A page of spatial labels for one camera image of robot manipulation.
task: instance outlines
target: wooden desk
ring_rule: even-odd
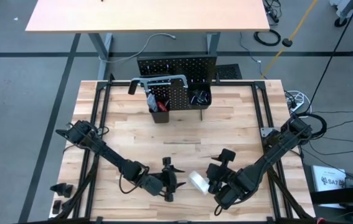
[[[96,84],[97,81],[82,82],[72,123],[90,119]],[[281,81],[266,81],[266,89],[275,126],[281,126],[289,118]],[[211,90],[212,105],[203,111],[203,121],[200,121],[199,111],[172,111],[169,123],[154,124],[148,113],[145,94],[128,95],[128,87],[113,86],[105,123],[110,132],[103,139],[123,157],[150,166],[152,172],[160,171],[162,158],[171,156],[175,167],[186,171],[177,174],[181,182],[186,181],[193,170],[205,176],[209,163],[215,162],[210,157],[219,155],[223,148],[237,153],[229,165],[231,169],[254,163],[263,151],[251,88],[213,86]],[[60,168],[58,183],[73,184],[74,192],[82,157],[83,150],[71,147],[64,154]],[[289,190],[298,203],[314,215],[301,159],[288,152],[282,162]],[[118,221],[265,221],[266,217],[273,215],[266,175],[252,198],[224,210],[218,217],[214,216],[217,204],[213,195],[202,195],[189,182],[179,188],[174,194],[174,201],[168,203],[162,197],[150,196],[143,189],[122,194],[118,188],[119,176],[115,166],[100,158],[92,220],[102,216],[104,220]],[[123,181],[123,188],[130,189],[131,185]],[[87,192],[82,200],[81,216],[85,211]],[[285,216],[280,192],[278,195],[281,212]],[[66,198],[56,194],[54,200],[65,202]]]
[[[28,32],[265,31],[262,0],[38,0]]]

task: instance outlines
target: white cable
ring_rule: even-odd
[[[99,60],[101,60],[102,62],[106,62],[106,63],[117,63],[117,62],[120,62],[120,61],[123,61],[123,60],[129,60],[129,59],[131,59],[131,58],[133,58],[133,57],[136,57],[136,56],[138,56],[139,54],[141,54],[141,53],[146,49],[146,47],[147,47],[147,45],[149,44],[149,41],[151,40],[151,38],[153,38],[153,37],[155,37],[155,36],[157,36],[157,35],[164,35],[164,36],[168,36],[168,37],[170,37],[170,38],[172,38],[172,39],[174,39],[174,40],[176,39],[176,36],[171,35],[171,34],[167,34],[167,33],[153,34],[153,35],[151,35],[151,36],[147,39],[146,44],[143,46],[143,48],[142,48],[138,53],[136,53],[136,54],[134,54],[134,55],[132,55],[132,56],[129,56],[129,57],[126,57],[126,58],[121,58],[121,59],[118,59],[118,60],[115,60],[115,61],[103,60],[103,59],[100,58],[100,56],[99,56],[98,58],[99,58]]]
[[[309,105],[311,104],[311,101],[309,100],[309,98],[304,93],[302,93],[302,92],[300,92],[298,90],[290,90],[290,91],[287,91],[287,92],[290,93],[293,96],[293,98],[294,98],[294,100],[295,100],[295,102],[297,104],[298,103],[305,103],[305,99],[309,103]],[[288,97],[288,95],[286,97],[286,100],[287,100],[287,102],[291,102],[291,99]],[[309,113],[312,113],[312,105],[309,108]]]

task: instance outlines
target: black object on floor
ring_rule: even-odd
[[[58,196],[69,198],[71,197],[72,187],[72,184],[61,183],[51,186],[50,190],[56,192]]]
[[[62,201],[61,200],[56,200],[54,201],[53,203],[53,207],[52,207],[52,214],[53,215],[57,215],[60,213],[60,206],[62,204]]]
[[[240,67],[238,64],[230,65],[217,65],[216,66],[216,75],[219,80],[241,80]]]

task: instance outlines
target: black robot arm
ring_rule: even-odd
[[[324,134],[326,123],[322,118],[312,116],[323,124],[320,132],[312,133],[310,125],[299,119],[302,115],[292,116],[282,125],[280,131],[274,129],[267,135],[263,140],[266,153],[253,165],[237,172],[227,168],[227,162],[233,161],[235,157],[235,153],[227,149],[223,149],[221,155],[216,158],[222,165],[210,164],[207,169],[207,177],[210,180],[209,192],[215,194],[215,201],[222,209],[228,209],[249,199],[258,190],[263,174],[290,149],[306,144],[314,136]]]
[[[56,130],[56,133],[63,136],[73,145],[81,149],[89,149],[116,166],[121,175],[131,182],[149,192],[151,195],[161,195],[167,202],[173,201],[172,193],[182,184],[178,184],[175,172],[183,172],[171,165],[171,158],[162,159],[164,169],[161,173],[149,174],[149,167],[140,162],[124,159],[114,150],[107,146],[99,134],[98,129],[88,121],[77,121],[68,130]]]

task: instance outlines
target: gray floor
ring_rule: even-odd
[[[275,28],[288,37],[310,1],[284,0],[283,17]],[[0,1],[0,52],[69,52],[73,34],[27,34],[24,29],[36,1]],[[342,33],[335,28],[335,10],[327,1],[319,1],[294,39],[291,52],[330,52]],[[150,33],[115,34],[113,52],[137,52]],[[155,37],[147,52],[205,51],[205,33],[175,33],[177,40]],[[263,34],[264,38],[272,36]],[[219,51],[245,51],[239,46],[238,32],[222,33]],[[256,43],[251,32],[243,33],[243,44],[252,51],[278,51],[281,46],[265,47]],[[92,52],[93,45],[82,35],[78,52]],[[353,51],[353,21],[338,51]],[[257,57],[262,69],[271,57]],[[329,60],[328,57],[280,57],[268,78],[282,79],[285,90],[299,90],[309,97]],[[18,221],[32,171],[42,144],[55,96],[67,58],[6,58],[0,57],[0,223]],[[219,57],[219,65],[238,63],[244,79],[259,78],[258,66],[249,57]],[[95,57],[77,57],[72,65],[56,128],[63,128],[72,117],[80,80],[94,80],[98,71]],[[116,79],[127,80],[139,75],[136,59],[111,66]],[[353,57],[333,59],[313,104],[314,111],[353,110]],[[353,119],[353,114],[324,114],[330,126]],[[353,140],[353,123],[327,133],[334,138]],[[45,220],[52,202],[49,186],[56,183],[65,141],[53,135],[47,159],[32,207],[30,221]],[[313,146],[322,152],[353,149],[353,144],[320,139]],[[305,149],[312,153],[308,146]],[[353,173],[353,154],[320,156],[327,163]],[[306,155],[306,164],[323,165]]]

